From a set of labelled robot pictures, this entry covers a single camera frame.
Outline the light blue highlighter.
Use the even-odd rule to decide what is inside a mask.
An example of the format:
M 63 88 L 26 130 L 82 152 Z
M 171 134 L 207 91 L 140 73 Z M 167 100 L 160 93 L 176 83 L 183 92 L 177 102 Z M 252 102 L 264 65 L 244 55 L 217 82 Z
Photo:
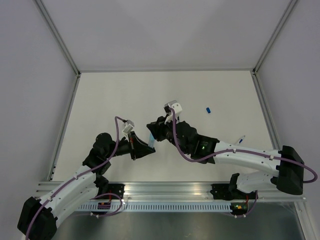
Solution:
M 150 133 L 149 135 L 149 140 L 148 140 L 148 146 L 150 148 L 154 148 L 154 145 L 155 145 L 155 138 L 154 136 Z

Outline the white pen with blue tip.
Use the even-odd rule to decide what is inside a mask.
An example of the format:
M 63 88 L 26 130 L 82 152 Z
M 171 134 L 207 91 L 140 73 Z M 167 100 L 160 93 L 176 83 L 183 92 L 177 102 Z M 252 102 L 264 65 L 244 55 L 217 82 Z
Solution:
M 235 145 L 240 145 L 240 144 L 244 141 L 245 137 L 246 137 L 245 135 L 241 136 L 241 137 L 236 141 Z

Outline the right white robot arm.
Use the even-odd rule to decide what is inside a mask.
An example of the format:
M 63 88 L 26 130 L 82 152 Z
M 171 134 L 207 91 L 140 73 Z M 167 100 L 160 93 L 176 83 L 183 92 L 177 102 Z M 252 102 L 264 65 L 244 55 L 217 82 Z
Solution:
M 174 124 L 165 120 L 161 116 L 146 127 L 156 141 L 169 141 L 187 161 L 229 164 L 254 170 L 231 176 L 227 191 L 232 198 L 270 189 L 297 196 L 303 193 L 304 161 L 293 147 L 284 145 L 281 150 L 251 149 L 200 135 L 185 121 Z

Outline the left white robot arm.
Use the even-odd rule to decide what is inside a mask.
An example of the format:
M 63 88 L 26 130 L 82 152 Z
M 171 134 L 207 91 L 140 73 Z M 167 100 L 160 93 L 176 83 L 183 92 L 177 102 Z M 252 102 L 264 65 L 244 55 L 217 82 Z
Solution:
M 17 228 L 27 240 L 50 240 L 61 223 L 90 199 L 104 199 L 109 181 L 103 176 L 111 157 L 130 155 L 132 160 L 155 153 L 134 131 L 114 141 L 110 134 L 99 134 L 88 156 L 68 180 L 47 194 L 29 197 L 23 204 Z

